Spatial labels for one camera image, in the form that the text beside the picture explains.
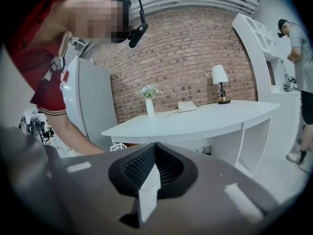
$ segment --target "white lampshade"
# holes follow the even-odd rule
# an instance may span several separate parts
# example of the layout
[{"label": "white lampshade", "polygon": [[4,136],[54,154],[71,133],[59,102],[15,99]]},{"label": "white lampshade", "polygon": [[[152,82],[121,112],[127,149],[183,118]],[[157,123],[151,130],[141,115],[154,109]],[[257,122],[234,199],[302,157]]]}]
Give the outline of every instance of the white lampshade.
[{"label": "white lampshade", "polygon": [[213,84],[228,82],[226,72],[223,65],[216,65],[212,68]]}]

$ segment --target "white vase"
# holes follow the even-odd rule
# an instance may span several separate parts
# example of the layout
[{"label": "white vase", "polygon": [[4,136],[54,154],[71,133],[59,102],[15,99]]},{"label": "white vase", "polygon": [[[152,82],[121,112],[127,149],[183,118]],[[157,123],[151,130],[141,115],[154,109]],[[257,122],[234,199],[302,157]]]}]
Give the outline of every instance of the white vase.
[{"label": "white vase", "polygon": [[153,102],[151,98],[146,98],[147,113],[150,117],[155,115],[155,109],[153,108]]}]

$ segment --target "table lamp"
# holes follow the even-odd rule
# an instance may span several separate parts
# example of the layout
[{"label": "table lamp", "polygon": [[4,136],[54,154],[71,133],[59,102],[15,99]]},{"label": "table lamp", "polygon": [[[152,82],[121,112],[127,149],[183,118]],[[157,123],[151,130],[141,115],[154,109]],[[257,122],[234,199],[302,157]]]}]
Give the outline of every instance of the table lamp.
[{"label": "table lamp", "polygon": [[228,78],[226,75],[226,72],[224,71],[223,65],[216,65],[212,68],[212,74],[213,74],[213,84],[220,84],[221,89],[221,100],[218,101],[218,104],[229,104],[230,100],[225,99],[226,93],[223,89],[223,83],[228,82]]}]

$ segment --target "gray t-shirt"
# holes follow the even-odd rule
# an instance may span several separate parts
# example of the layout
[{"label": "gray t-shirt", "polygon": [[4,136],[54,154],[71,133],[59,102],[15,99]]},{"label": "gray t-shirt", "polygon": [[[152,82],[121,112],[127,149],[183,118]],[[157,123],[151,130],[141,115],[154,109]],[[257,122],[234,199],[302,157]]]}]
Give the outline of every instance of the gray t-shirt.
[{"label": "gray t-shirt", "polygon": [[313,52],[309,38],[297,25],[290,31],[291,47],[301,49],[301,58],[294,63],[298,90],[313,93]]}]

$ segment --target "cable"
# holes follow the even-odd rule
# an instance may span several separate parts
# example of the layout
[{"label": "cable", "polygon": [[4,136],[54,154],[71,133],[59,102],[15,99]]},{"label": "cable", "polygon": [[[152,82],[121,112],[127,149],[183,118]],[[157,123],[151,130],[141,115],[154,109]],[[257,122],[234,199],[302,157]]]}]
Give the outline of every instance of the cable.
[{"label": "cable", "polygon": [[216,94],[216,97],[222,97],[222,96],[221,96],[221,93],[217,93],[217,94]]},{"label": "cable", "polygon": [[309,173],[308,171],[302,169],[301,167],[299,167],[299,169],[302,170],[302,171],[304,171],[304,172],[306,172],[306,173],[308,173],[309,175],[311,175],[311,173]]},{"label": "cable", "polygon": [[172,112],[172,113],[170,113],[168,115],[165,115],[164,117],[169,118],[169,117],[175,115],[176,113],[178,113],[178,110],[175,110],[174,112]]},{"label": "cable", "polygon": [[146,22],[146,16],[145,16],[145,12],[143,11],[143,6],[142,6],[142,2],[141,0],[138,0],[139,1],[139,5],[140,5],[140,19],[141,19],[141,22],[142,23],[145,23]]}]

